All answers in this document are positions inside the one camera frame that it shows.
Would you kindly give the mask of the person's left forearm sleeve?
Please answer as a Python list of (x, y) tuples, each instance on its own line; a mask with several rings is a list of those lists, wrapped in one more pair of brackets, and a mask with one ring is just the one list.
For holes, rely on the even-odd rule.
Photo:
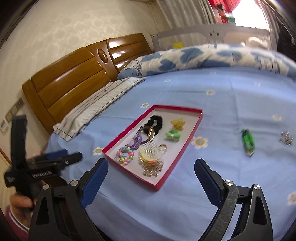
[(12, 213), (10, 206), (6, 207), (4, 216), (15, 235), (22, 241), (28, 241), (30, 229), (19, 222), (19, 220)]

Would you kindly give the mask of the person's left hand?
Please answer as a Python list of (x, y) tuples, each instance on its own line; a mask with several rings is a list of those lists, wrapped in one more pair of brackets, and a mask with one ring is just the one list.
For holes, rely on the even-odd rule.
[(30, 228), (37, 198), (32, 201), (29, 197), (20, 194), (10, 196), (11, 211), (14, 217), (26, 228)]

